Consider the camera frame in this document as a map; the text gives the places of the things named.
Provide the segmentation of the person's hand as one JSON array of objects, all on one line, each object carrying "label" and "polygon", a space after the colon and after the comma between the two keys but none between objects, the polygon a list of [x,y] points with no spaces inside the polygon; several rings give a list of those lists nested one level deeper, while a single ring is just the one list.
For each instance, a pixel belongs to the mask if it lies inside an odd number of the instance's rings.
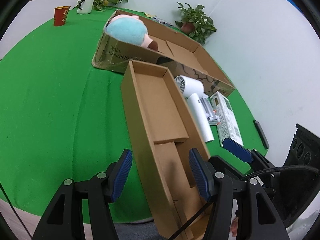
[{"label": "person's hand", "polygon": [[232,234],[232,237],[236,237],[237,236],[237,231],[238,231],[238,221],[239,218],[235,217],[231,223],[231,227],[230,227],[230,233]]}]

